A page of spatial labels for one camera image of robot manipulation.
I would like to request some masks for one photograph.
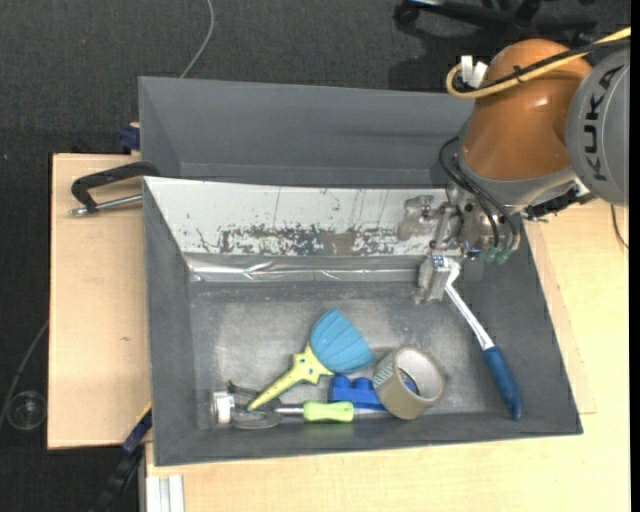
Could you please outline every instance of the blue object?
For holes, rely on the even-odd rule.
[[[125,126],[120,130],[118,143],[132,151],[140,151],[140,128],[135,126]]]
[[[511,414],[511,418],[519,420],[522,415],[520,391],[518,391],[516,381],[513,379],[502,353],[498,350],[498,347],[494,346],[483,350],[482,357],[484,357],[484,362],[491,371],[493,381],[509,410],[509,414]]]
[[[411,391],[416,392],[416,386],[413,382],[405,381],[404,384]],[[336,375],[331,379],[327,401],[352,402],[356,409],[387,410],[373,390],[373,382],[366,377],[358,377],[350,381],[344,375]]]
[[[360,333],[335,308],[315,323],[309,343],[318,361],[334,373],[352,373],[376,360]]]

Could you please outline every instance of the green screwdriver handle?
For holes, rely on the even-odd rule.
[[[352,402],[314,402],[309,400],[302,406],[302,417],[305,421],[339,421],[340,423],[351,423],[353,421],[354,410]]]

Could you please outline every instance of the metal clamp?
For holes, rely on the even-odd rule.
[[[84,207],[74,208],[69,211],[69,214],[74,216],[89,215],[107,208],[115,208],[142,200],[142,194],[137,194],[98,204],[89,194],[89,190],[92,188],[117,183],[137,176],[160,176],[160,171],[156,166],[148,162],[135,162],[78,178],[71,185],[71,193]]]

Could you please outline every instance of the yellow handle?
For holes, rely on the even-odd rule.
[[[350,423],[353,421],[354,409],[352,402],[324,402],[308,401],[303,405],[302,417],[305,421],[339,421]]]
[[[318,358],[311,350],[311,346],[307,345],[304,352],[293,355],[293,366],[291,369],[260,393],[247,406],[247,410],[253,411],[257,409],[302,380],[317,384],[322,375],[333,375],[333,372],[325,368],[324,365],[318,361]]]

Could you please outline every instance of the blue brush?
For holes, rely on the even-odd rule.
[[[258,395],[247,409],[257,409],[300,381],[317,384],[322,375],[352,373],[374,361],[374,355],[356,328],[337,309],[330,309],[313,326],[304,351],[293,355],[291,369]]]

